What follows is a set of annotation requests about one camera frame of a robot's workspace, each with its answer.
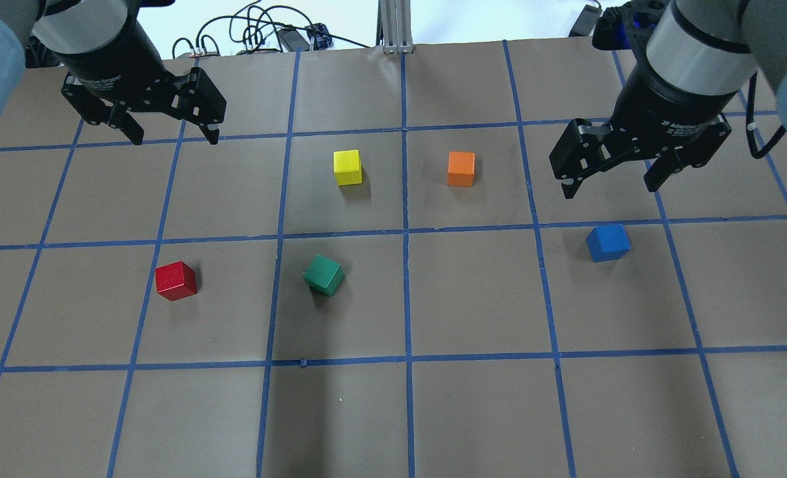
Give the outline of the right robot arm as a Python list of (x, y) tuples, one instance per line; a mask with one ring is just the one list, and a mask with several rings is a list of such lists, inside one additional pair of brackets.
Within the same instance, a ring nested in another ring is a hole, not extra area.
[(576, 118), (552, 149), (552, 173), (572, 199), (582, 182), (627, 161), (650, 161), (656, 193), (687, 167), (704, 167), (731, 134), (723, 109), (762, 74), (781, 125), (758, 147), (749, 105), (745, 134), (764, 157), (787, 134), (787, 1), (630, 1), (607, 9), (593, 46), (629, 50), (635, 67), (604, 124)]

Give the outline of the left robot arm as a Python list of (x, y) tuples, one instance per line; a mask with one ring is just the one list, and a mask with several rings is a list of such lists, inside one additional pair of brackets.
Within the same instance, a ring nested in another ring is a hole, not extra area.
[(0, 1), (0, 115), (36, 37), (67, 69), (62, 95), (87, 123), (106, 124), (141, 145), (135, 113), (190, 122), (217, 144), (227, 102), (199, 67), (173, 75), (137, 19), (168, 1)]

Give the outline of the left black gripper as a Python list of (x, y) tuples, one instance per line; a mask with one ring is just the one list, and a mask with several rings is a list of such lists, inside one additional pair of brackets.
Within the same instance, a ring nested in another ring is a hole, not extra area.
[[(211, 145), (220, 141), (224, 95), (198, 66), (184, 78), (170, 73), (135, 18), (127, 18), (98, 48), (61, 52), (60, 62), (68, 70), (62, 95), (90, 125), (104, 123), (141, 145), (145, 131), (129, 111), (160, 112), (196, 125)], [(174, 106), (177, 94), (179, 104)]]

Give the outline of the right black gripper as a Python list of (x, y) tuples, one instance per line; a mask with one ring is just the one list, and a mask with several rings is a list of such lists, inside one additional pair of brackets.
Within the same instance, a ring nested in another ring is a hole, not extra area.
[(582, 182), (622, 161), (660, 153), (644, 175), (656, 193), (686, 167), (704, 167), (731, 134), (724, 107), (733, 94), (699, 95), (666, 82), (650, 64), (638, 63), (627, 76), (608, 122), (575, 118), (564, 128), (549, 160), (565, 199)]

